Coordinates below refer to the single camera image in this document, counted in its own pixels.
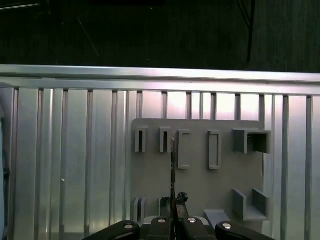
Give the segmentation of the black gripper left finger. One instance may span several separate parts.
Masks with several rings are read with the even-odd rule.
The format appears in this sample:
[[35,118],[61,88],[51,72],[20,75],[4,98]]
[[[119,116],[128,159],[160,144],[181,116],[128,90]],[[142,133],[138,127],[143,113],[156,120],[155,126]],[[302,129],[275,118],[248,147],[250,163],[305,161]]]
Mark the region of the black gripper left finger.
[[142,225],[132,220],[123,220],[104,228],[87,240],[170,240],[172,239],[171,199],[160,200],[160,216],[144,219]]

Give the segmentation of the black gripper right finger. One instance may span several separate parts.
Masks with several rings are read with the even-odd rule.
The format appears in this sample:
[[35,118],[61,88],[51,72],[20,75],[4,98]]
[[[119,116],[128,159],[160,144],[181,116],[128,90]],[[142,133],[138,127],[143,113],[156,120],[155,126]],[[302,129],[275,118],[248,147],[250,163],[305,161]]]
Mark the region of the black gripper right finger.
[[176,232],[179,240],[270,240],[269,236],[231,221],[222,221],[214,227],[200,218],[189,216],[187,193],[176,197]]

